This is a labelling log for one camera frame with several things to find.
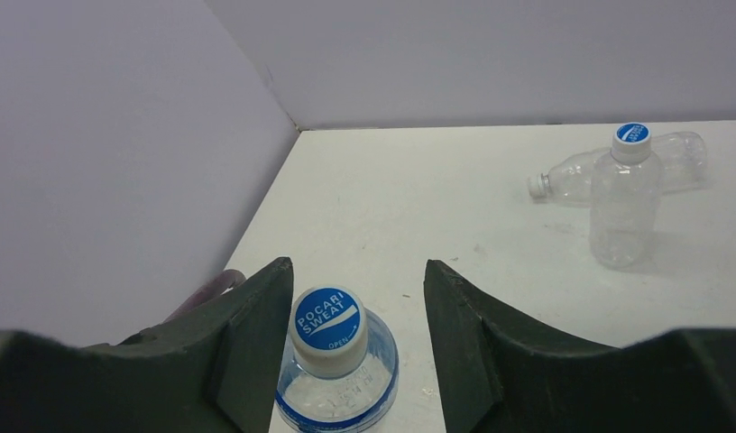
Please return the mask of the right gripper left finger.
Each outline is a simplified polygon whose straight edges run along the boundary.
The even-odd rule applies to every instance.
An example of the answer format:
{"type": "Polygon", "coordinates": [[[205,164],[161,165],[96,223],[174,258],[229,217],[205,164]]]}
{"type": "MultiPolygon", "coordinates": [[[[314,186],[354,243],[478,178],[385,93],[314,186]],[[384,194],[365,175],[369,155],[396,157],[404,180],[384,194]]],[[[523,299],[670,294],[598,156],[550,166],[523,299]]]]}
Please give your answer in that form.
{"type": "Polygon", "coordinates": [[[265,432],[293,294],[279,257],[118,345],[0,330],[0,432],[265,432]]]}

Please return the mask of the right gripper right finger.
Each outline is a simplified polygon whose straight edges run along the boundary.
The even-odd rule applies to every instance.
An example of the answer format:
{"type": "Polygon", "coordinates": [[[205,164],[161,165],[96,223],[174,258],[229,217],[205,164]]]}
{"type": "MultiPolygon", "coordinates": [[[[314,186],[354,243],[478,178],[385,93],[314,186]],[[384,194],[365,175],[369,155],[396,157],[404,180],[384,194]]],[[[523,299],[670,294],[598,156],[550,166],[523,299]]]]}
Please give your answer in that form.
{"type": "Polygon", "coordinates": [[[551,327],[439,260],[424,279],[450,432],[736,432],[736,328],[616,348],[551,327]]]}

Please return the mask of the blue label bottle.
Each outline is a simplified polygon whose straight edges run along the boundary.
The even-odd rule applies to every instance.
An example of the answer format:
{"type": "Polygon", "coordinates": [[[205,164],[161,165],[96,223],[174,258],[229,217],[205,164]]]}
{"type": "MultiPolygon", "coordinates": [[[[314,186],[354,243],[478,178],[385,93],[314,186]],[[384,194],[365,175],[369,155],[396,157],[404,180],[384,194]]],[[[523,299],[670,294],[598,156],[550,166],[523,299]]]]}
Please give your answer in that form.
{"type": "Polygon", "coordinates": [[[313,287],[293,303],[275,402],[298,432],[364,432],[390,410],[399,351],[351,290],[313,287]]]}

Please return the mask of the blue white bottle cap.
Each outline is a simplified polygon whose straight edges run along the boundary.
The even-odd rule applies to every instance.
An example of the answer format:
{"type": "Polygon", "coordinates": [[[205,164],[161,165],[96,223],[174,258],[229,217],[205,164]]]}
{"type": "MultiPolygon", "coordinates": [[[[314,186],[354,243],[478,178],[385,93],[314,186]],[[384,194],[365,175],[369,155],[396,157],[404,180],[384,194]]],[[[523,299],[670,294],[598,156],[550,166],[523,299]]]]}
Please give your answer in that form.
{"type": "Polygon", "coordinates": [[[367,352],[367,310],[351,290],[313,287],[294,302],[289,337],[296,362],[318,378],[348,375],[367,352]]]}

